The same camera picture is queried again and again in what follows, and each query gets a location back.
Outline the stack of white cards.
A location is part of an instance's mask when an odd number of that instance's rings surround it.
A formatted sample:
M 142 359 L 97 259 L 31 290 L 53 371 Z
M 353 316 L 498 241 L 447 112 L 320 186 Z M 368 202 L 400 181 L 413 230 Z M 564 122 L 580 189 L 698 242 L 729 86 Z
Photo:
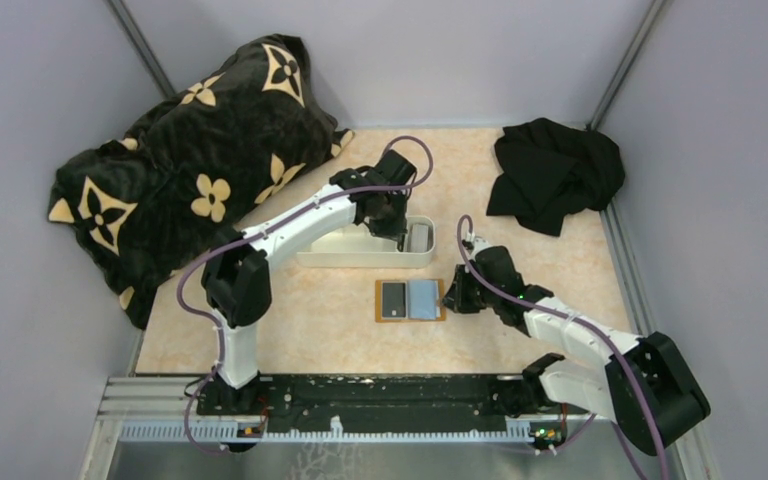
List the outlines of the stack of white cards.
M 423 254 L 430 249 L 432 244 L 433 229 L 424 223 L 414 223 L 409 228 L 407 251 L 409 253 Z

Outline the white oblong plastic tray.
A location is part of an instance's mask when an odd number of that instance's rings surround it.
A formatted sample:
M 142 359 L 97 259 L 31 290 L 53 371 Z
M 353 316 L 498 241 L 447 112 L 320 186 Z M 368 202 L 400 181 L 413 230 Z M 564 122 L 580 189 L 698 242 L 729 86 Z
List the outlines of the white oblong plastic tray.
M 409 228 L 414 223 L 428 224 L 432 229 L 432 244 L 423 254 L 409 253 Z M 350 225 L 314 241 L 296 254 L 297 262 L 310 268 L 394 268 L 420 269 L 428 266 L 436 246 L 436 225 L 426 216 L 407 217 L 407 234 L 401 250 L 392 240 L 373 237 L 365 226 Z

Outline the mustard leather card holder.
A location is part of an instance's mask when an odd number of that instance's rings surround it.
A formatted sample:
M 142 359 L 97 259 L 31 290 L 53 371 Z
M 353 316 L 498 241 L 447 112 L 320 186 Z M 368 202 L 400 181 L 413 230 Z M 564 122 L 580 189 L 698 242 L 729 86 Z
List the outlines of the mustard leather card holder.
M 382 319 L 380 290 L 383 282 L 406 283 L 406 317 L 403 319 Z M 442 306 L 441 279 L 378 280 L 375 284 L 375 321 L 377 323 L 443 322 L 447 318 Z

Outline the black VIP credit card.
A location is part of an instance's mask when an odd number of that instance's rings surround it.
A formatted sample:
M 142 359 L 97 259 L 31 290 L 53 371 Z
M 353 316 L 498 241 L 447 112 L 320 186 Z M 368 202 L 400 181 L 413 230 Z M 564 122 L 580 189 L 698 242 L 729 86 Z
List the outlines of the black VIP credit card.
M 406 317 L 406 283 L 405 282 L 383 282 L 381 284 L 381 318 L 382 319 L 403 319 Z

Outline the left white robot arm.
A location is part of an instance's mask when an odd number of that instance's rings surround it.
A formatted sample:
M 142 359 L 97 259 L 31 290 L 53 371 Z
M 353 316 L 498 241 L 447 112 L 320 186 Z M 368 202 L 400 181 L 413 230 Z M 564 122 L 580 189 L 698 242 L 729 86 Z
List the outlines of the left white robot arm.
M 257 323 L 272 300 L 272 272 L 327 234 L 363 225 L 374 237 L 399 241 L 407 232 L 409 186 L 416 167 L 389 150 L 373 166 L 334 174 L 283 214 L 232 234 L 212 252 L 201 284 L 218 321 L 217 375 L 241 389 L 259 374 Z

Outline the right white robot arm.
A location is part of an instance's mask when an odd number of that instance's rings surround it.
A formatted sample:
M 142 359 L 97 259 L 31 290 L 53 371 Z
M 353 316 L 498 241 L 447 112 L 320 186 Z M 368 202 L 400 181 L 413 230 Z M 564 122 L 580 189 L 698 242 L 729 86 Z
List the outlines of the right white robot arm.
M 444 306 L 459 314 L 490 310 L 554 348 L 523 371 L 535 407 L 566 403 L 605 417 L 649 456 L 710 416 L 707 396 L 668 335 L 618 330 L 574 310 L 552 291 L 525 283 L 504 246 L 477 239 L 459 251 L 463 261 Z

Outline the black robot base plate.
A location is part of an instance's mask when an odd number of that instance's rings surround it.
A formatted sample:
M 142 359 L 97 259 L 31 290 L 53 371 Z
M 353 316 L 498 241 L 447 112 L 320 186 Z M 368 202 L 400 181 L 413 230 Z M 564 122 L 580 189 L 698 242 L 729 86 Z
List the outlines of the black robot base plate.
M 557 416 L 563 407 L 539 399 L 519 374 L 260 375 L 234 389 L 220 378 L 196 396 L 202 416 L 251 415 L 269 433 L 500 432 L 508 419 Z

